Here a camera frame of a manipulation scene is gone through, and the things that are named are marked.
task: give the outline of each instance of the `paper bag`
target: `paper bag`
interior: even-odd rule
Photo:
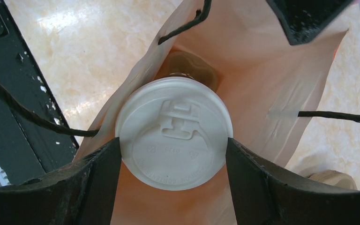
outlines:
[[[192,20],[202,6],[203,0],[184,0],[173,12],[101,109],[90,127],[100,128],[99,133],[84,139],[75,159],[114,138],[115,119],[127,97],[152,80],[175,48],[202,58],[221,75],[217,94],[230,112],[234,138],[258,155],[286,165],[309,123],[297,118],[298,111],[316,110],[346,28],[335,21],[314,42],[290,46],[266,1],[214,0],[206,21],[158,45],[160,37]],[[225,166],[199,187],[163,191],[142,183],[121,165],[112,224],[235,223]]]

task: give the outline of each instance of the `black metal frame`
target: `black metal frame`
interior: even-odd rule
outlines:
[[[29,110],[68,127],[4,2],[0,2],[0,83]],[[73,136],[30,123],[0,101],[0,166],[11,183],[21,184],[70,163],[77,149]]]

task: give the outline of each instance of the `cup lid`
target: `cup lid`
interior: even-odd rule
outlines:
[[[188,78],[168,77],[128,98],[115,135],[122,160],[136,178],[163,190],[186,190],[223,167],[233,127],[215,92]]]

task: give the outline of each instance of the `marble floor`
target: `marble floor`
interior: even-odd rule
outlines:
[[[181,0],[5,2],[69,125],[87,129]],[[349,31],[318,109],[360,114],[359,6],[341,19]],[[338,170],[360,190],[360,124],[313,118],[286,168],[301,175]]]

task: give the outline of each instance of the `black cord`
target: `black cord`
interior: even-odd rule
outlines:
[[[1,84],[0,84],[0,100],[5,102],[13,111],[20,114],[26,120],[51,131],[64,135],[93,137],[98,133],[98,130],[77,130],[68,127],[57,125],[53,122],[45,120],[36,113],[29,111],[22,106]]]
[[[185,32],[186,30],[202,23],[203,21],[206,20],[206,18],[208,18],[209,12],[210,12],[210,6],[212,5],[212,0],[205,0],[203,3],[203,8],[202,11],[199,9],[196,11],[196,16],[193,20],[191,20],[190,22],[184,24],[183,26],[175,29],[174,31],[170,32],[169,34],[161,37],[158,41],[158,45],[164,43],[165,41],[169,40],[170,38],[179,35],[183,32]]]
[[[339,120],[351,120],[360,123],[360,115],[342,113],[342,112],[329,112],[329,111],[300,111],[299,117],[324,117]]]
[[[196,11],[196,16],[193,20],[184,24],[178,29],[170,32],[169,34],[161,37],[158,41],[158,45],[205,21],[206,18],[208,18],[211,4],[212,4],[212,0],[205,0],[202,10],[199,9]],[[74,135],[74,136],[85,136],[85,137],[92,137],[98,133],[98,130],[85,131],[85,130],[71,129],[43,119],[42,117],[38,116],[36,113],[30,112],[19,102],[17,102],[17,100],[1,84],[0,84],[0,100],[4,101],[12,110],[19,113],[26,120],[35,123],[40,127],[52,130],[56,133],[65,134],[65,135]],[[340,120],[352,120],[360,123],[360,115],[347,114],[341,112],[300,111],[298,117],[324,117],[324,118],[332,118],[332,119],[340,119]]]

